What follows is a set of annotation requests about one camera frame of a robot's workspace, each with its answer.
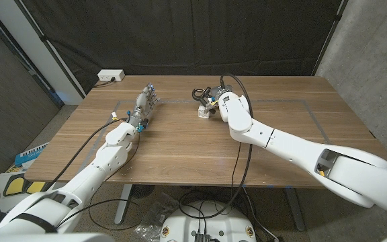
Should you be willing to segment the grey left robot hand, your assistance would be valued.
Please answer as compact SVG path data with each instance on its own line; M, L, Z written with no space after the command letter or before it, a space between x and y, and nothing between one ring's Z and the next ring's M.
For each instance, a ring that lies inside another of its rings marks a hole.
M135 127L138 132L142 132L146 129L148 117L159 100L154 85L148 83L136 98L134 109L129 113L127 123Z

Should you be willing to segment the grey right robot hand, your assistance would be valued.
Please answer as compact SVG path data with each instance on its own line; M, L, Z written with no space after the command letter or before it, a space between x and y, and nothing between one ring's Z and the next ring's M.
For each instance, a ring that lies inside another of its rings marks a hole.
M206 99L206 103L204 104L204 113L205 114L214 114L216 112L216 109L218 107L218 100L221 95L223 95L226 92L232 92L233 88L231 85L225 85L224 87L217 86L217 87L207 87L205 90L205 93L203 94L204 98Z

